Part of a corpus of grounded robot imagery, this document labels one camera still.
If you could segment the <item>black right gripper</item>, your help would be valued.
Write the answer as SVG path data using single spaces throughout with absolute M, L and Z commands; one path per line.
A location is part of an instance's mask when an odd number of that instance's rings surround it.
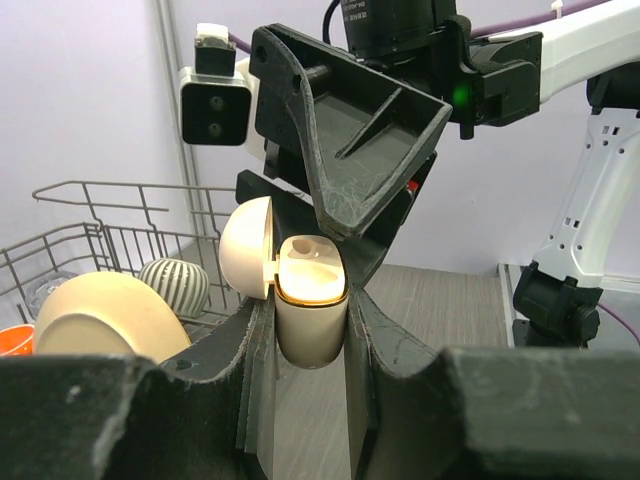
M 362 236 L 397 194 L 415 195 L 448 121 L 480 115 L 471 24 L 452 1 L 336 1 L 348 46 L 281 24 L 257 28 L 255 129 L 264 172 L 311 195 L 320 228 Z

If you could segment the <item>beige small earbud case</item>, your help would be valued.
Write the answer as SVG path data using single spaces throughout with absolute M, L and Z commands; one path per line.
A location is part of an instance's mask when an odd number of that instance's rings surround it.
M 336 244 L 320 235 L 294 235 L 275 245 L 272 199 L 242 203 L 223 230 L 220 266 L 239 293 L 275 294 L 276 334 L 285 359 L 301 369 L 331 364 L 344 341 L 346 269 Z

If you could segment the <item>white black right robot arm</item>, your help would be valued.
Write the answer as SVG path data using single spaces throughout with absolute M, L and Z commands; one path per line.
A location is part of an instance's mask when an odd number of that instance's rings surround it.
M 524 267 L 516 307 L 584 345 L 611 238 L 639 182 L 639 5 L 592 1 L 475 32 L 452 1 L 342 1 L 348 46 L 256 30 L 256 127 L 275 196 L 362 276 Z

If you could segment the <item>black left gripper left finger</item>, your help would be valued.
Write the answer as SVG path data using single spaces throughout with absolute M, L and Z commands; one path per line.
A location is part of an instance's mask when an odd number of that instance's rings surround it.
M 248 299 L 155 364 L 131 355 L 6 357 L 5 479 L 269 479 L 275 310 Z

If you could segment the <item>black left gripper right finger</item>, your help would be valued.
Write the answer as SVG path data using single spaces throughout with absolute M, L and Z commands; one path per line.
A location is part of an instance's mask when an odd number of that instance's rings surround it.
M 639 357 L 435 352 L 352 291 L 344 342 L 355 479 L 635 479 Z

